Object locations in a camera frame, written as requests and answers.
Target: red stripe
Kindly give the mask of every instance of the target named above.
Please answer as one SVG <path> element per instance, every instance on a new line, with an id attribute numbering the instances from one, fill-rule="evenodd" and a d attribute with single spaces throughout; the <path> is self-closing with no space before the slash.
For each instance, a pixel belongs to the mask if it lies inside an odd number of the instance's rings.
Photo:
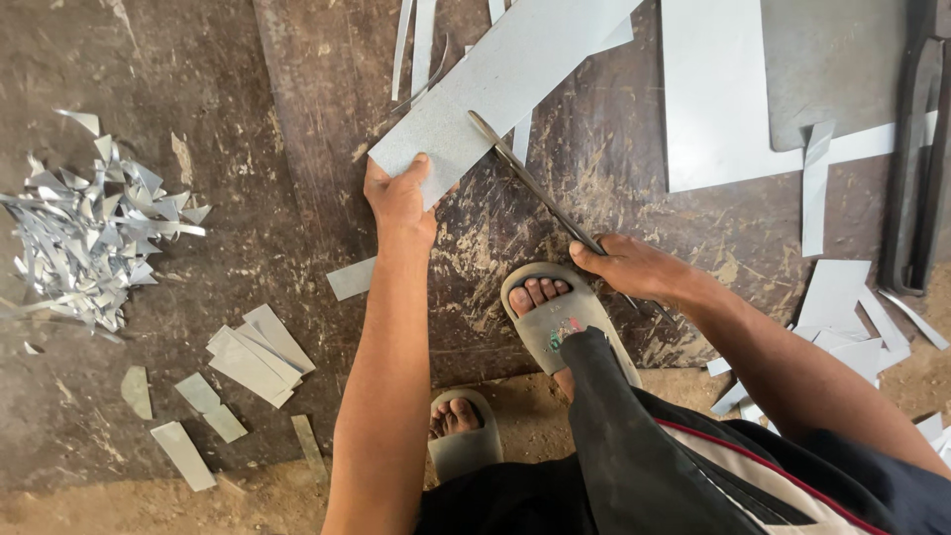
<path id="1" fill-rule="evenodd" d="M 873 533 L 873 534 L 875 534 L 875 535 L 888 535 L 888 532 L 887 532 L 887 531 L 882 531 L 882 530 L 878 529 L 877 527 L 875 527 L 874 525 L 870 525 L 869 523 L 863 521 L 863 520 L 860 519 L 859 517 L 853 515 L 852 513 L 848 512 L 847 510 L 845 510 L 841 505 L 836 504 L 835 501 L 833 501 L 833 500 L 832 500 L 831 498 L 829 498 L 828 496 L 825 496 L 822 492 L 819 492 L 819 491 L 816 490 L 815 488 L 812 488 L 811 486 L 809 486 L 809 485 L 803 483 L 802 481 L 798 480 L 798 479 L 797 479 L 795 476 L 793 476 L 792 474 L 786 472 L 786 471 L 783 470 L 782 468 L 780 468 L 780 467 L 774 465 L 773 463 L 771 463 L 770 461 L 767 461 L 766 459 L 760 457 L 759 455 L 756 455 L 756 454 L 753 453 L 752 451 L 749 451 L 749 450 L 747 450 L 747 449 L 743 449 L 742 447 L 739 447 L 739 446 L 737 446 L 736 444 L 729 443 L 729 442 L 727 442 L 727 441 L 725 441 L 725 440 L 718 439 L 718 438 L 716 438 L 716 437 L 711 437 L 710 435 L 707 435 L 707 433 L 704 433 L 704 432 L 702 432 L 702 431 L 698 431 L 698 430 L 696 430 L 696 429 L 691 429 L 690 427 L 687 427 L 687 426 L 681 426 L 680 424 L 675 424 L 675 423 L 673 423 L 673 422 L 668 422 L 668 421 L 666 421 L 666 420 L 661 420 L 660 418 L 654 418 L 654 421 L 657 422 L 658 424 L 660 424 L 661 426 L 673 427 L 674 429 L 678 429 L 678 430 L 684 431 L 685 433 L 689 433 L 689 434 L 691 434 L 691 435 L 693 435 L 693 436 L 695 436 L 695 437 L 702 438 L 702 439 L 704 439 L 704 440 L 706 440 L 706 441 L 713 442 L 713 443 L 716 444 L 716 445 L 723 446 L 723 447 L 725 447 L 725 448 L 727 448 L 727 449 L 731 449 L 731 450 L 733 450 L 733 451 L 735 451 L 735 452 L 737 452 L 737 453 L 740 453 L 741 455 L 744 455 L 744 456 L 746 456 L 747 458 L 752 459 L 753 461 L 759 463 L 760 465 L 765 466 L 765 467 L 769 468 L 770 470 L 776 472 L 777 474 L 779 474 L 779 475 L 785 477 L 785 478 L 788 479 L 791 483 L 793 483 L 794 485 L 796 485 L 796 486 L 799 487 L 800 489 L 804 490 L 806 493 L 808 493 L 810 496 L 812 496 L 812 497 L 815 498 L 816 500 L 819 500 L 819 501 L 822 502 L 823 504 L 828 505 L 829 508 L 831 508 L 833 511 L 837 512 L 840 516 L 842 516 L 843 518 L 845 518 L 846 520 L 848 520 L 850 524 L 853 524 L 854 526 L 856 526 L 856 527 L 858 527 L 858 528 L 860 528 L 860 529 L 863 529 L 863 530 L 865 530 L 865 531 L 867 531 L 867 532 L 869 532 L 869 533 Z"/>

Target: gray slide sandal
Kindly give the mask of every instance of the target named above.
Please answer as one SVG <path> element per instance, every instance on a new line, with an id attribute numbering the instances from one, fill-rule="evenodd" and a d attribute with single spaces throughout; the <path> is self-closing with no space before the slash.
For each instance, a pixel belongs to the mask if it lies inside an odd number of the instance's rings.
<path id="1" fill-rule="evenodd" d="M 509 304 L 509 294 L 514 288 L 523 286 L 526 279 L 543 277 L 553 281 L 565 281 L 572 287 L 572 291 L 533 308 L 519 318 Z M 628 351 L 621 344 L 608 312 L 601 306 L 588 283 L 573 270 L 550 262 L 536 262 L 520 267 L 502 283 L 501 299 L 502 306 L 515 324 L 518 336 L 545 373 L 553 375 L 565 367 L 558 350 L 566 336 L 588 327 L 597 327 L 608 335 L 614 357 L 628 384 L 641 387 L 641 377 L 634 368 Z"/>
<path id="2" fill-rule="evenodd" d="M 474 472 L 483 466 L 502 462 L 502 441 L 489 402 L 482 394 L 469 388 L 456 388 L 443 393 L 430 404 L 430 412 L 442 402 L 463 398 L 472 405 L 482 427 L 462 431 L 429 441 L 429 456 L 436 466 L 440 483 Z"/>

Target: wooden board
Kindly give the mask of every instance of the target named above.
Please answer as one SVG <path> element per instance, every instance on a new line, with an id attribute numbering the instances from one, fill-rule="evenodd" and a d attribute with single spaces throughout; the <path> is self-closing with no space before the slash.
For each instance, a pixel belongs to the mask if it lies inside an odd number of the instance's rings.
<path id="1" fill-rule="evenodd" d="M 376 240 L 360 191 L 364 153 L 398 119 L 389 114 L 389 87 L 399 1 L 255 0 L 255 6 L 315 270 L 368 258 Z M 589 58 L 541 103 L 529 170 L 587 230 L 642 238 L 787 321 L 809 266 L 798 252 L 799 173 L 667 195 L 657 5 L 645 2 L 632 20 L 634 42 Z M 450 66 L 488 27 L 482 2 L 437 6 L 436 33 L 452 39 Z M 827 256 L 876 257 L 884 170 L 884 159 L 833 168 Z M 861 203 L 845 202 L 853 197 Z M 498 288 L 531 261 L 570 262 L 568 236 L 491 155 L 470 170 L 438 219 L 430 277 L 433 383 L 536 370 Z M 325 279 L 317 284 L 327 338 L 339 344 L 341 359 L 350 359 L 365 297 L 338 303 Z M 642 367 L 699 366 L 714 354 L 682 318 L 668 327 L 616 298 L 605 303 Z"/>

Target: person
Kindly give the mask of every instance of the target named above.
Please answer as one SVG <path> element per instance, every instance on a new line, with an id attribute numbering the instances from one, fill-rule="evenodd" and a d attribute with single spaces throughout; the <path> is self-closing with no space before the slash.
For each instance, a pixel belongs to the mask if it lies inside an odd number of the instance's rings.
<path id="1" fill-rule="evenodd" d="M 576 453 L 484 466 L 423 492 L 427 440 L 468 436 L 489 416 L 464 397 L 429 405 L 428 171 L 425 154 L 394 178 L 367 164 L 378 259 L 323 533 L 951 533 L 951 470 L 875 387 L 704 271 L 619 234 L 600 238 L 604 257 L 571 243 L 573 262 L 692 321 L 781 436 L 629 386 L 607 331 L 581 325 L 552 341 Z M 528 278 L 508 305 L 528 318 L 582 291 Z"/>

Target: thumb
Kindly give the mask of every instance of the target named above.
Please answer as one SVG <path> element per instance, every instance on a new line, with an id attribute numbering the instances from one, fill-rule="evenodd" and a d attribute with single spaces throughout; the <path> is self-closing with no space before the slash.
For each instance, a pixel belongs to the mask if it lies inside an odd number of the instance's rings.
<path id="1" fill-rule="evenodd" d="M 426 180 L 426 177 L 429 175 L 429 156 L 425 152 L 421 152 L 413 158 L 413 162 L 410 164 L 410 167 L 406 169 L 406 172 L 402 174 L 404 181 L 415 186 L 422 184 L 422 181 Z"/>
<path id="2" fill-rule="evenodd" d="M 607 267 L 607 256 L 601 256 L 578 241 L 572 242 L 568 247 L 568 252 L 572 254 L 572 260 L 579 268 L 604 276 Z"/>

